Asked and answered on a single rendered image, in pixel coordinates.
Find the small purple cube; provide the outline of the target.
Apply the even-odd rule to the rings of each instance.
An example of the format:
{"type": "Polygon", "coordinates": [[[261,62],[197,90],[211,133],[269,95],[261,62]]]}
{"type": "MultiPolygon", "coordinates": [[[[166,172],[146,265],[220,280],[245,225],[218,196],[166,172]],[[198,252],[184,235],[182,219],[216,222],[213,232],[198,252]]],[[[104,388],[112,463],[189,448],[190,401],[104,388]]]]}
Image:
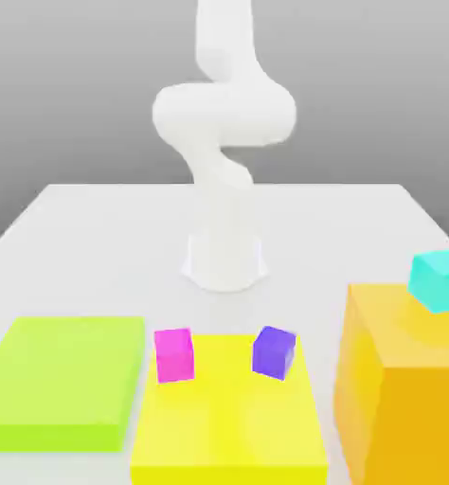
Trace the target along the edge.
{"type": "Polygon", "coordinates": [[[252,370],[283,381],[295,357],[296,334],[264,326],[253,343],[252,370]]]}

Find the small magenta cube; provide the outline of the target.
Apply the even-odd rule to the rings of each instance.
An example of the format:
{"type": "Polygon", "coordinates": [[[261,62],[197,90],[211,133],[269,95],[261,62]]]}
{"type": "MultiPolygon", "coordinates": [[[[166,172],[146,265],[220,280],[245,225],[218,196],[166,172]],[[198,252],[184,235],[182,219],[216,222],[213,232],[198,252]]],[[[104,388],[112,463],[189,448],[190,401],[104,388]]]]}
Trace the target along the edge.
{"type": "Polygon", "coordinates": [[[194,348],[189,328],[155,331],[153,340],[159,384],[194,378],[194,348]]]}

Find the small cyan cube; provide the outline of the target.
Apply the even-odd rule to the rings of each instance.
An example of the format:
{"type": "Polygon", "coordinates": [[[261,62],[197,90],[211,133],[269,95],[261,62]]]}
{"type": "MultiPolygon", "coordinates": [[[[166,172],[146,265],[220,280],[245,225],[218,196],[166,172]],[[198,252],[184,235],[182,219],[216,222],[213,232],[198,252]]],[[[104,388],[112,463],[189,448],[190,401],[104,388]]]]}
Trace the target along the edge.
{"type": "Polygon", "coordinates": [[[407,290],[432,314],[449,312],[449,250],[416,254],[407,290]]]}

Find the large yellow box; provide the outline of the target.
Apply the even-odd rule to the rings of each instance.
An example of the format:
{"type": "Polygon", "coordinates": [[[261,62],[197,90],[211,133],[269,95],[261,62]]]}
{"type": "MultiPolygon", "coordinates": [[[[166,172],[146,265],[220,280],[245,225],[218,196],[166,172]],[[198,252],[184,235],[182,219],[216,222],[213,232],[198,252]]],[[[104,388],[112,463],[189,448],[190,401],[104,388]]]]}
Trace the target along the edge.
{"type": "Polygon", "coordinates": [[[160,384],[150,359],[132,485],[327,485],[303,349],[284,380],[251,368],[252,334],[196,334],[195,377],[160,384]]]}

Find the large lime green box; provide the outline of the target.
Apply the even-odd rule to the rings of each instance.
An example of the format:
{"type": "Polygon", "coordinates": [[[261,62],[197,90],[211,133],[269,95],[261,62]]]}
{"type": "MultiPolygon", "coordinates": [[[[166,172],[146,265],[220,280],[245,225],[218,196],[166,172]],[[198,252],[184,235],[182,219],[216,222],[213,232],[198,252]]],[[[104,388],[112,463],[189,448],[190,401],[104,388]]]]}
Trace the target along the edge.
{"type": "Polygon", "coordinates": [[[145,347],[138,316],[30,316],[0,342],[0,452],[118,452],[145,347]]]}

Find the large orange box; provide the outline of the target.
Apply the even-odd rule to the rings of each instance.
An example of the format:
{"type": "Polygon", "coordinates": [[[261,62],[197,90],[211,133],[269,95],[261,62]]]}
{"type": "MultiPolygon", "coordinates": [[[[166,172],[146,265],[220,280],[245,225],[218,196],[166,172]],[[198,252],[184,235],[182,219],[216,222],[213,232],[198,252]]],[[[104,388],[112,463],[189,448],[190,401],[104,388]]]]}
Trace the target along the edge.
{"type": "Polygon", "coordinates": [[[449,312],[350,285],[333,411],[353,485],[449,485],[449,312]]]}

